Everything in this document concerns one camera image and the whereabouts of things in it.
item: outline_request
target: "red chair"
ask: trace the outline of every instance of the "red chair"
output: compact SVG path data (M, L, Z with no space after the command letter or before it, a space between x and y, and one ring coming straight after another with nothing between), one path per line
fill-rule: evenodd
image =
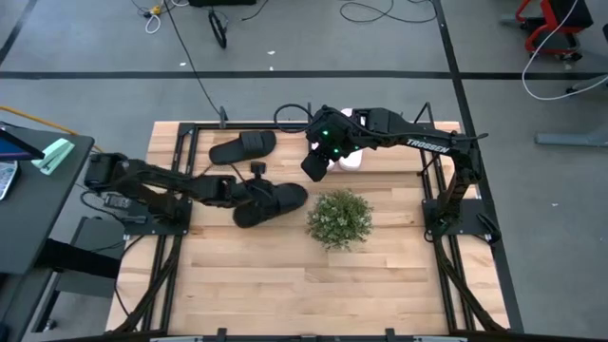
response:
M532 0L523 0L515 13L516 20L521 23L520 28L529 32L525 41L525 49L533 53L541 42L552 31L558 28L576 0L541 0L542 17L522 17L523 10ZM562 60L577 61L582 56L578 53L580 48L576 33L590 28L593 25L591 13L585 0L579 0L568 20L542 47L539 53L549 53L560 56Z

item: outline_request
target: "black slipper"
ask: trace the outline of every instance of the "black slipper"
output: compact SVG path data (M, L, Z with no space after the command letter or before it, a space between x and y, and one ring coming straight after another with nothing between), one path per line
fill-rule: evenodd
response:
M238 139L211 147L209 159L215 165L227 165L268 156L276 146L273 131L245 131Z
M255 201L240 205L235 208L232 218L238 227L251 228L301 207L308 199L308 192L298 184L283 183L275 186L273 199L274 203L270 205L262 206Z

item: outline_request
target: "green plant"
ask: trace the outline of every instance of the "green plant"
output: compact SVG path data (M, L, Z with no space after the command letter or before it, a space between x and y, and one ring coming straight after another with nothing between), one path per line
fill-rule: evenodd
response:
M308 233L325 249L346 249L364 242L371 233L370 204L350 190L336 190L319 197L308 213Z

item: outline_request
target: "wooden table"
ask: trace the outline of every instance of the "wooden table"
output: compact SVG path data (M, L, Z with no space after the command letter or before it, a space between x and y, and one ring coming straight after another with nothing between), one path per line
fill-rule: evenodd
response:
M170 168L178 126L155 124L148 162ZM459 129L458 123L437 126ZM232 210L196 204L181 247L169 333L216 334L218 328L231 335L381 335L385 328L397 334L447 333L433 247L423 240L424 191L416 175L422 167L420 152L404 146L366 149L359 171L332 171L314 183L299 166L308 153L304 134L276 135L275 151L262 159L265 178L302 184L310 193L307 204L251 229L237 228ZM209 148L237 136L236 130L202 131L194 174L209 165ZM453 164L450 159L443 164L449 180ZM237 168L246 179L252 177L248 162ZM208 174L233 173L215 167ZM307 235L306 213L318 194L344 188L374 207L374 230L350 253L327 253ZM433 192L438 193L436 186ZM470 189L469 196L475 194ZM496 321L508 326L489 247L474 237L458 239L471 290ZM156 240L143 238L124 257L118 290L129 310L148 286ZM163 296L161 289L153 328L158 327ZM455 290L452 296L459 327L464 327ZM107 328L124 318L115 298Z

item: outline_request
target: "white cable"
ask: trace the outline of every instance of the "white cable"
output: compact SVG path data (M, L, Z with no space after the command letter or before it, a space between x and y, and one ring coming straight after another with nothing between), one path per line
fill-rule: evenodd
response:
M156 19L159 22L159 25L156 26L156 28L154 28L153 30L150 30L150 23L152 23L152 21L154 19ZM158 15L156 15L156 14L152 14L152 16L150 17L150 19L148 19L148 22L145 24L145 33L154 34L159 29L161 29L161 18Z
M527 93L530 94L530 96L532 96L533 98L535 98L537 100L541 100L541 101L555 101L555 100L565 99L565 98L570 97L572 95L581 94L581 92L585 92L587 90L591 90L591 89L593 89L593 88L595 88L597 86L601 86L601 85L605 84L606 82L608 82L608 76L606 76L601 81L597 82L594 85L590 85L590 86L586 87L585 89L577 90L575 92L571 92L571 93L564 94L564 95L561 95L561 96L550 97L550 98L543 98L543 97L535 95L534 93L532 93L532 91L530 91L530 89L528 88L528 84L525 82L525 73L530 68L530 65L532 65L532 62L534 61L534 59L536 58L536 56L539 54L539 51L541 51L542 47L549 40L549 38L551 38L558 30L560 30L561 27L566 23L566 21L568 21L568 18L570 18L570 15L572 14L572 12L574 12L574 9L576 8L576 6L577 6L578 3L579 3L579 0L575 0L574 5L572 5L572 8L568 12L568 14L566 14L565 18L563 18L563 21L561 22L561 24L555 30L553 30L553 32L551 32L551 34L549 34L546 38L544 38L544 40L539 45L539 47L536 48L536 51L534 51L534 54L532 55L532 57L530 57L530 61L528 62L527 66L525 66L525 69L522 72L522 82L523 82L523 87L525 88L525 91L527 91Z
M190 3L188 1L186 1L185 4L180 4L180 0L178 0L178 1L171 0L171 3L177 7L186 7L186 6L190 5Z

